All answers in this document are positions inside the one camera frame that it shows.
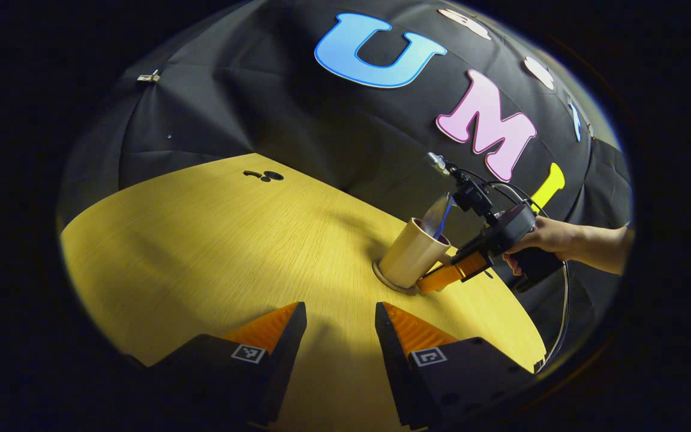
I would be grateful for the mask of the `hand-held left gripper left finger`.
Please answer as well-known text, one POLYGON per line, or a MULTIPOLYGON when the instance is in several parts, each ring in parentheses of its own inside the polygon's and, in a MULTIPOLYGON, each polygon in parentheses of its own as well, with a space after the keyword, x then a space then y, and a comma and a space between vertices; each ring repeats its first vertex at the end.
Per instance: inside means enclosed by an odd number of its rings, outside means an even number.
POLYGON ((124 358, 195 420, 266 427, 279 418, 306 328, 305 303, 293 302, 227 335, 192 337, 151 366, 124 358))

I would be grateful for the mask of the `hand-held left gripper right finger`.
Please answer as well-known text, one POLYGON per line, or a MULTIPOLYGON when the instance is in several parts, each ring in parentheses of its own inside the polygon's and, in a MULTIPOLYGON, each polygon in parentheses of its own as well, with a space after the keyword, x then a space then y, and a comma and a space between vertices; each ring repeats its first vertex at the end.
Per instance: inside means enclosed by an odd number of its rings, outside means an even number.
POLYGON ((483 337, 460 340, 387 302, 375 330, 400 423, 414 430, 478 415, 534 377, 483 337))

